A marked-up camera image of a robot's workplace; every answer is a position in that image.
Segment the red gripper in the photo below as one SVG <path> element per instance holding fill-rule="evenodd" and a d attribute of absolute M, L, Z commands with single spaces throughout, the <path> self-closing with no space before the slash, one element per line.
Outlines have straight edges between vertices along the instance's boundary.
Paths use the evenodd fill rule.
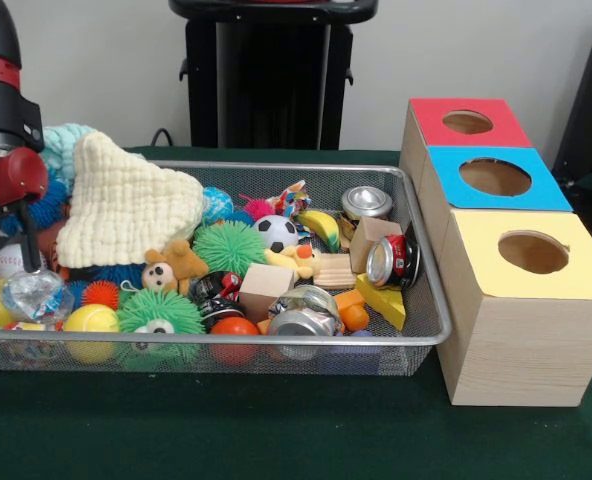
<path fill-rule="evenodd" d="M 41 200 L 48 184 L 47 167 L 34 150 L 27 147 L 0 149 L 0 207 L 17 202 L 15 216 L 20 225 L 23 266 L 28 273 L 39 271 L 42 265 L 28 202 Z"/>

